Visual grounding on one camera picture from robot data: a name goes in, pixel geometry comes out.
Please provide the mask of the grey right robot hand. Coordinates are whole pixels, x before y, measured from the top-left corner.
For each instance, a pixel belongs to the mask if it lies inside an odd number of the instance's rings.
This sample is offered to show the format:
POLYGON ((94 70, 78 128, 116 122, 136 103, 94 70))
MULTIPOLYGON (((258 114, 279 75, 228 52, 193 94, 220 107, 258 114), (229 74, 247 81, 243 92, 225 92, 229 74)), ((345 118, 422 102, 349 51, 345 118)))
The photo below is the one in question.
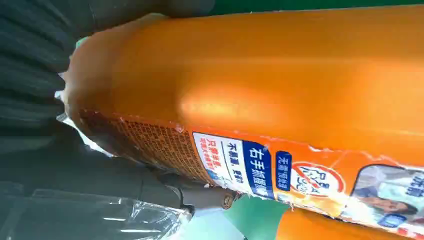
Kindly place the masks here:
POLYGON ((65 124, 0 126, 3 240, 163 240, 236 193, 91 150, 65 124))

